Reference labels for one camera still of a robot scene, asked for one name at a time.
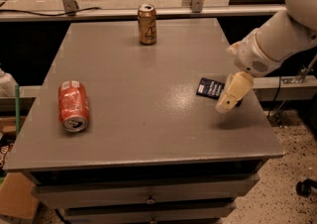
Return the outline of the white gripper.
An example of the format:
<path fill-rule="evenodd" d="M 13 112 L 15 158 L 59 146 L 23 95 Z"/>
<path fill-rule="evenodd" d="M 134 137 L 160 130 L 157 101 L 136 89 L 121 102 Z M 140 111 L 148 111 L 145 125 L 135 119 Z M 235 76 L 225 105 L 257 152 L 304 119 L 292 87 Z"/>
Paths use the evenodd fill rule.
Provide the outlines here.
<path fill-rule="evenodd" d="M 280 68 L 281 62 L 273 60 L 261 49 L 257 29 L 252 30 L 241 41 L 227 47 L 235 58 L 235 66 L 242 71 L 230 73 L 216 104 L 216 111 L 226 113 L 232 110 L 254 86 L 254 77 L 263 77 Z"/>

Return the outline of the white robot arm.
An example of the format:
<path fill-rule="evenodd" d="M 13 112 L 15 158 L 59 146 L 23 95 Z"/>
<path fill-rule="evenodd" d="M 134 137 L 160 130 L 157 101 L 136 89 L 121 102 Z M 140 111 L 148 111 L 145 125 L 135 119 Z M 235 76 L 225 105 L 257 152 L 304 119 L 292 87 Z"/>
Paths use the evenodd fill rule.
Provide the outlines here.
<path fill-rule="evenodd" d="M 317 47 L 317 0 L 285 0 L 285 8 L 253 29 L 227 52 L 239 69 L 229 74 L 216 110 L 226 113 L 241 101 L 263 77 L 300 52 Z"/>

